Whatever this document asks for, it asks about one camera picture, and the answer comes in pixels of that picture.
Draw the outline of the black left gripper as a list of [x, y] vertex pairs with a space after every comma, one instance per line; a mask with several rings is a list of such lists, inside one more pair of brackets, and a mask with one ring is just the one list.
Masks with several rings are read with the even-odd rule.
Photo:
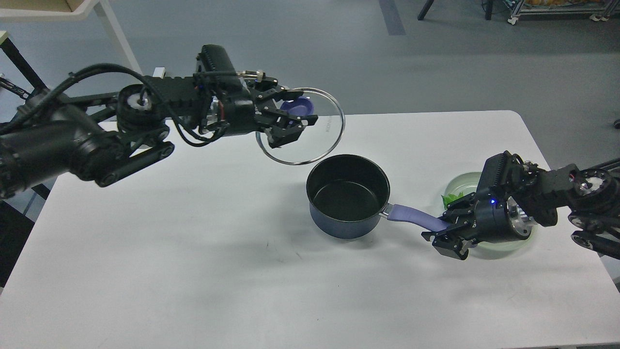
[[262, 132], [270, 148], [279, 148], [296, 142], [306, 127], [318, 121], [316, 114], [299, 116], [279, 109], [283, 102], [301, 97], [303, 91], [281, 86], [279, 80], [264, 73], [251, 78], [251, 93], [239, 78], [217, 78], [211, 93], [212, 115], [228, 124], [224, 137]]

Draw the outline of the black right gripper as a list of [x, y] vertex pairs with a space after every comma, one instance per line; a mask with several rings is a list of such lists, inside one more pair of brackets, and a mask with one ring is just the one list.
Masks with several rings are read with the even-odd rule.
[[471, 192], [444, 204], [445, 210], [439, 219], [446, 229], [421, 233], [443, 256], [466, 260], [469, 249], [481, 241], [504, 243], [524, 239], [524, 234], [517, 232], [510, 221], [507, 198], [503, 196], [478, 199], [476, 193]]

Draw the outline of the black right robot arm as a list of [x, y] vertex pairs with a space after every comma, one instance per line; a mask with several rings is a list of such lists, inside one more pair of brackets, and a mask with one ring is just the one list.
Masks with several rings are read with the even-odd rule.
[[576, 227], [571, 239], [580, 247], [619, 258], [619, 173], [571, 164], [541, 169], [516, 153], [503, 152], [485, 162], [474, 193], [447, 205], [447, 227], [421, 236], [444, 256], [465, 260], [479, 243], [527, 240], [533, 225], [558, 223], [558, 208], [569, 208]]

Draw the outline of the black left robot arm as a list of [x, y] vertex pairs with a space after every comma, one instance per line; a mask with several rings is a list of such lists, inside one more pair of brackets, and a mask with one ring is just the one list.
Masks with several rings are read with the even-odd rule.
[[1, 124], [1, 198], [63, 173], [110, 186], [173, 152], [168, 119], [192, 147], [258, 132], [279, 148], [318, 121], [313, 108], [299, 110], [302, 91], [262, 72], [236, 71], [224, 47], [205, 45], [196, 60], [190, 77], [100, 63], [55, 89], [23, 92], [25, 103]]

